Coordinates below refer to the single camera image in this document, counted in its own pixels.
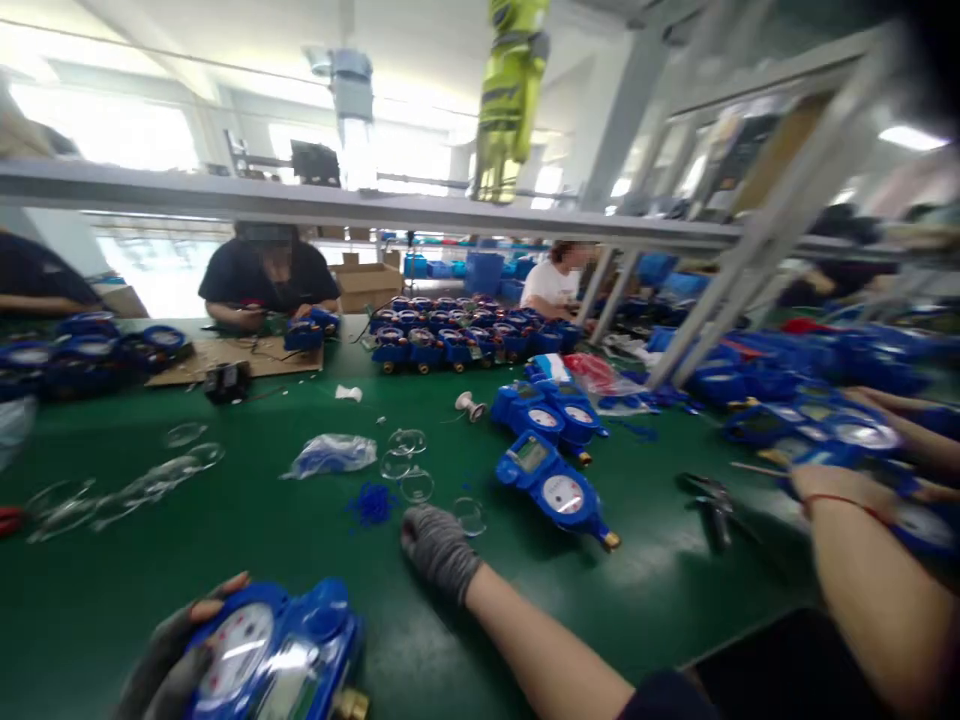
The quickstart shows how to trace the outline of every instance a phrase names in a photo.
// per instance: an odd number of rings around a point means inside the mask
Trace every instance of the cardboard box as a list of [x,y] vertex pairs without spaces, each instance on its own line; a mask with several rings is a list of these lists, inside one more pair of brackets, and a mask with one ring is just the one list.
[[94,292],[103,300],[110,312],[121,318],[148,318],[150,313],[143,306],[140,296],[132,285],[114,285],[113,283],[95,283]]
[[330,272],[340,287],[345,313],[363,312],[365,305],[379,307],[403,289],[403,275],[385,263],[332,265]]

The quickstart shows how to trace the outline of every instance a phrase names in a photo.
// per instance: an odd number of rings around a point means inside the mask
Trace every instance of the hair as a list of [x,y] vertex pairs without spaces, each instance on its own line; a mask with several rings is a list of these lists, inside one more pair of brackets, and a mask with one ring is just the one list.
[[553,243],[553,247],[550,248],[550,260],[554,263],[563,262],[563,258],[567,256],[567,253],[573,250],[573,246],[576,245],[573,240],[557,240]]

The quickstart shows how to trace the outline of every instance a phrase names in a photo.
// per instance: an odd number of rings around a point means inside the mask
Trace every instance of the green workbench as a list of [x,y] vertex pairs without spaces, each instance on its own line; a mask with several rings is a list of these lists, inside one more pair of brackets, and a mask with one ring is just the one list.
[[[201,325],[173,324],[194,335]],[[344,340],[361,327],[362,318],[346,318]],[[173,387],[43,406],[0,475],[0,505],[24,503],[65,479],[95,477],[95,491],[118,490],[178,454],[164,447],[164,435],[187,421],[209,425],[202,441],[222,443],[226,456],[101,533],[81,528],[37,544],[26,543],[27,533],[0,541],[0,717],[105,717],[153,627],[244,569],[292,593],[328,575],[346,581],[367,623],[358,685],[371,698],[372,717],[530,717],[479,627],[407,567],[400,513],[359,529],[345,512],[364,482],[382,481],[376,465],[279,479],[304,442],[325,432],[364,435],[383,447],[398,427],[423,430],[428,445],[419,460],[436,481],[431,502],[449,509],[465,495],[479,500],[488,528],[472,542],[483,558],[632,681],[816,603],[797,505],[770,478],[730,468],[751,456],[724,442],[707,417],[672,409],[651,419],[659,442],[640,444],[614,425],[610,438],[591,445],[586,474],[623,540],[610,555],[500,486],[493,469],[511,436],[486,418],[455,420],[453,403],[464,390],[489,403],[498,386],[522,374],[499,367],[381,376],[359,344],[345,342],[328,345],[314,379],[256,380],[257,393],[278,385],[287,392],[251,403],[217,408],[199,388]],[[360,387],[363,401],[335,400],[338,383]],[[378,425],[381,416],[386,422]],[[723,556],[710,554],[698,514],[684,509],[689,497],[673,481],[683,470],[728,483],[787,568],[786,581],[736,536]]]

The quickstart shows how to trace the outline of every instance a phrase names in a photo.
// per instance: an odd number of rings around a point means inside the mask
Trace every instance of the woman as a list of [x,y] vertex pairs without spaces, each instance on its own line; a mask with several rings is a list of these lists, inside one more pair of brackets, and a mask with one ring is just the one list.
[[550,258],[537,265],[527,276],[520,297],[520,307],[536,310],[548,320],[560,318],[573,322],[580,289],[580,271],[587,264],[590,248],[570,240],[555,242]]
[[199,295],[219,323],[255,332],[268,310],[302,317],[338,312],[340,290],[320,251],[295,225],[238,222],[236,237],[210,258]]

